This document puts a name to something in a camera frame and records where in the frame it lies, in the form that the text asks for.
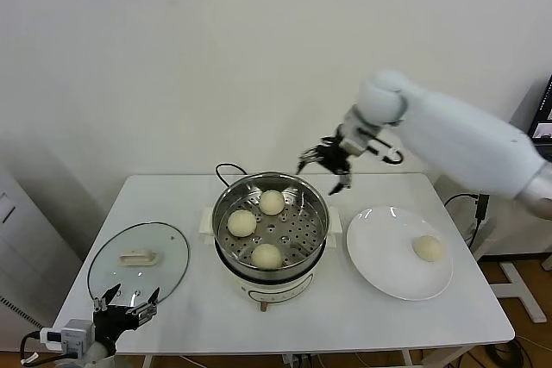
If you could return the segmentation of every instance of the robotic arm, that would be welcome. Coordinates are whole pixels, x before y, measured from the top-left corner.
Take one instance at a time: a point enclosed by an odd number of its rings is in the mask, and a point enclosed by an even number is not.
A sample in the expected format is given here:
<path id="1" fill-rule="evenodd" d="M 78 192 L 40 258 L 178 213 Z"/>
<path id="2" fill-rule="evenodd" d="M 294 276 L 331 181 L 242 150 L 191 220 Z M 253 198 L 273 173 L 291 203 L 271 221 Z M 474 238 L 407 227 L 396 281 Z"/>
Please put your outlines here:
<path id="1" fill-rule="evenodd" d="M 59 361 L 58 366 L 63 368 L 130 368 L 126 361 L 114 359 L 116 342 L 123 332 L 136 330 L 157 315 L 160 288 L 146 302 L 134 307 L 110 304 L 120 288 L 121 284 L 117 284 L 101 298 L 94 298 L 93 321 L 71 319 L 62 329 L 44 327 L 25 335 L 20 349 L 22 366 L 30 368 Z M 25 343 L 29 338 L 62 354 L 39 359 L 35 352 L 28 357 Z"/>
<path id="2" fill-rule="evenodd" d="M 526 134 L 390 70 L 361 84 L 357 103 L 336 135 L 302 153 L 298 172 L 317 162 L 340 178 L 330 194 L 350 188 L 348 158 L 370 150 L 370 141 L 378 140 L 382 128 L 389 128 L 420 159 L 467 189 L 517 200 L 534 215 L 552 220 L 552 165 Z M 402 161 L 393 150 L 386 157 L 383 160 L 390 164 Z"/>

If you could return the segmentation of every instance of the glass lid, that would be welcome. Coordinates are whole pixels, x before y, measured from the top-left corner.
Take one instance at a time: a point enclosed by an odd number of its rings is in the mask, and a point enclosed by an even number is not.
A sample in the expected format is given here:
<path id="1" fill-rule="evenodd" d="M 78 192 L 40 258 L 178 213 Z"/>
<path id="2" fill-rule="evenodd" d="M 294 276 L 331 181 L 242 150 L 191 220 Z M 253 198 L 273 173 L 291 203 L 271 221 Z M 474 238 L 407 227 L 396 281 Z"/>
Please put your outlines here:
<path id="1" fill-rule="evenodd" d="M 117 284 L 113 305 L 134 307 L 159 287 L 159 302 L 173 293 L 185 275 L 190 247 L 180 231 L 166 223 L 136 224 L 108 241 L 88 271 L 88 291 L 102 297 Z"/>

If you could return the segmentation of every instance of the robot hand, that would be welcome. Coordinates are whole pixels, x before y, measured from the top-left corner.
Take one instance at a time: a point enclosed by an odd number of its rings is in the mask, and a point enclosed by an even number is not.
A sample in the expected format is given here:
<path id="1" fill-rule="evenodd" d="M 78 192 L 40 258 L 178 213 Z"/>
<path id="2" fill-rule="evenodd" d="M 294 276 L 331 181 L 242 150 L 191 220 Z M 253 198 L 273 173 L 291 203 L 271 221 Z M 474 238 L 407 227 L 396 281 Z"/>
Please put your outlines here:
<path id="1" fill-rule="evenodd" d="M 160 288 L 157 288 L 149 299 L 135 307 L 110 305 L 121 288 L 118 284 L 107 290 L 102 298 L 94 298 L 94 325 L 96 342 L 115 355 L 116 341 L 124 331 L 136 330 L 157 315 L 157 302 Z"/>
<path id="2" fill-rule="evenodd" d="M 94 298 L 93 321 L 71 319 L 62 329 L 45 327 L 22 340 L 22 366 L 33 367 L 48 362 L 62 360 L 64 368 L 112 366 L 109 357 L 116 353 L 116 341 L 128 330 L 136 330 L 157 315 L 157 302 L 160 288 L 149 299 L 138 306 L 118 306 L 110 303 L 121 288 L 118 284 L 108 289 L 101 298 Z M 61 355 L 38 359 L 37 353 L 26 358 L 25 342 L 28 338 L 40 340 L 51 350 L 61 351 Z"/>
<path id="3" fill-rule="evenodd" d="M 336 135 L 324 137 L 321 143 L 299 156 L 299 174 L 307 164 L 318 163 L 339 177 L 339 182 L 329 195 L 338 193 L 344 188 L 351 188 L 351 165 L 348 158 L 358 157 L 368 151 L 374 156 L 380 156 L 381 161 L 387 164 L 398 165 L 404 160 L 403 154 L 388 143 L 380 140 L 376 135 L 381 128 L 365 122 L 356 105 L 349 110 L 343 123 L 337 128 Z M 378 150 L 373 143 L 378 142 L 386 151 Z"/>

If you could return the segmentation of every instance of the stainless steel pot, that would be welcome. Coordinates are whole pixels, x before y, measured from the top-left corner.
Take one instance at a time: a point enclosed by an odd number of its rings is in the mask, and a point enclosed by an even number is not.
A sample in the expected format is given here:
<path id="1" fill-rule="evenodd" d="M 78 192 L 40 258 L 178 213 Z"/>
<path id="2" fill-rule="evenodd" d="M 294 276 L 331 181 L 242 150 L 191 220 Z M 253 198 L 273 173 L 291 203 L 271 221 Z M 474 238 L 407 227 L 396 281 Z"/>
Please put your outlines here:
<path id="1" fill-rule="evenodd" d="M 259 209 L 260 195 L 267 190 L 284 196 L 285 208 L 279 215 L 265 215 Z M 257 219 L 257 228 L 248 237 L 235 237 L 226 225 L 237 209 L 247 209 Z M 262 172 L 230 185 L 216 201 L 211 222 L 216 250 L 233 273 L 258 284 L 282 284 L 304 275 L 322 256 L 329 212 L 322 196 L 302 178 Z M 252 265 L 251 253 L 263 243 L 280 250 L 282 267 L 268 271 Z"/>

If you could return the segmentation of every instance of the wooden floor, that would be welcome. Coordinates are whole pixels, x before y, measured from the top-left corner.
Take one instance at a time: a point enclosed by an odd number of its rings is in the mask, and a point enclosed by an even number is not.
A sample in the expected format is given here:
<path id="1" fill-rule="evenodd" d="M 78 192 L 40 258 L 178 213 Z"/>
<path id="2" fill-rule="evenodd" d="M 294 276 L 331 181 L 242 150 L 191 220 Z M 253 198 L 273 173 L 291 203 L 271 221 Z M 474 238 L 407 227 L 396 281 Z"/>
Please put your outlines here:
<path id="1" fill-rule="evenodd" d="M 549 321 L 540 324 L 531 322 L 521 302 L 517 299 L 501 299 L 500 303 L 510 318 L 516 330 L 516 335 L 524 336 L 548 348 L 552 348 L 552 271 L 543 271 L 538 260 L 521 260 L 514 263 Z M 482 263 L 480 267 L 485 273 L 489 283 L 496 284 L 507 282 L 497 263 Z M 552 352 L 534 346 L 523 339 L 520 339 L 520 342 L 529 353 L 534 368 L 552 367 Z M 474 348 L 472 354 L 486 368 L 496 368 L 496 365 L 486 356 L 485 349 L 482 346 Z M 370 352 L 360 353 L 359 356 L 366 365 L 371 366 L 396 366 L 403 364 L 400 352 Z M 412 360 L 415 363 L 418 362 L 421 357 L 421 351 L 412 352 Z M 133 367 L 141 368 L 143 357 L 128 356 L 125 358 Z M 192 357 L 191 359 L 206 365 L 208 368 L 282 368 L 284 366 L 282 358 L 279 355 Z M 324 367 L 322 367 L 319 360 L 314 357 L 312 360 L 312 367 L 310 367 L 306 359 L 303 363 L 303 367 L 358 368 L 363 366 L 353 353 L 326 354 L 322 356 L 322 361 Z M 18 368 L 20 366 L 18 355 L 14 353 L 0 353 L 1 368 Z M 50 368 L 52 366 L 53 365 L 42 365 L 44 368 Z M 190 368 L 194 366 L 195 365 L 179 357 L 155 357 L 153 364 L 153 368 Z M 525 361 L 524 367 L 530 367 L 527 361 Z M 471 356 L 466 354 L 462 358 L 461 368 L 481 367 Z"/>

